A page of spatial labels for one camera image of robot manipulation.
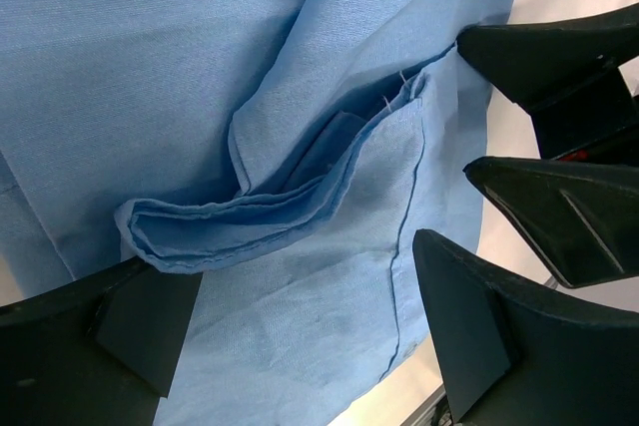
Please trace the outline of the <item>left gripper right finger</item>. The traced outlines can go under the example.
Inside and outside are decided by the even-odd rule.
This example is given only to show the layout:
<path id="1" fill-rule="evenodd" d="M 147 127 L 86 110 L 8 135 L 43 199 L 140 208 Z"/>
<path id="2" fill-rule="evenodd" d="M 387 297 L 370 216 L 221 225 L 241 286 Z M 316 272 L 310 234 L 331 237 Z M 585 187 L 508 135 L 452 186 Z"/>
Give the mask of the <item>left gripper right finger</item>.
<path id="1" fill-rule="evenodd" d="M 454 423 L 637 424 L 637 313 L 531 281 L 433 230 L 412 249 Z"/>

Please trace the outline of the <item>light blue long sleeve shirt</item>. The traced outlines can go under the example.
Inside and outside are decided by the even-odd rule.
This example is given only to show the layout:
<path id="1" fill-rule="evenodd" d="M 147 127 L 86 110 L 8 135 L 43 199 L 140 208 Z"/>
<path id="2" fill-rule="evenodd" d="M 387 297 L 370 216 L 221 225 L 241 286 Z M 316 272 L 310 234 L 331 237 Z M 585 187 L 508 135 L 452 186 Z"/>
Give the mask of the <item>light blue long sleeve shirt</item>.
<path id="1" fill-rule="evenodd" d="M 456 37 L 512 3 L 1 0 L 1 254 L 202 276 L 157 424 L 325 425 L 427 335 L 414 233 L 477 247 Z"/>

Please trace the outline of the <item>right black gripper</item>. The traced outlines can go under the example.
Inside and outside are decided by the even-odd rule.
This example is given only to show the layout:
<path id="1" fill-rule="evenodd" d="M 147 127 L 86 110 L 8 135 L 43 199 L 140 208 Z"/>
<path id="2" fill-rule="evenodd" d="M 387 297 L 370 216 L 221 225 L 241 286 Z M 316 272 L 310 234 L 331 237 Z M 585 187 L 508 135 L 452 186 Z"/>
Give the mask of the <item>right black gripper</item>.
<path id="1" fill-rule="evenodd" d="M 470 183 L 563 286 L 636 276 L 638 98 L 617 67 L 638 56 L 638 5 L 549 23 L 475 25 L 456 44 L 528 113 L 543 159 L 482 157 L 464 169 Z"/>

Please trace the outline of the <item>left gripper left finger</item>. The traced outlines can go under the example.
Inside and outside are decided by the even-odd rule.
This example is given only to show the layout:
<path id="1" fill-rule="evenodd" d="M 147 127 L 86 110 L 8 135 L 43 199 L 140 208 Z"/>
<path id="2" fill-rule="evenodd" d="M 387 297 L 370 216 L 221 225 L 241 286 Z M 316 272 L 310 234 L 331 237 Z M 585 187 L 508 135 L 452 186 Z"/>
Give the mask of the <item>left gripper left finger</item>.
<path id="1" fill-rule="evenodd" d="M 2 424 L 152 424 L 201 280 L 133 258 L 2 307 Z"/>

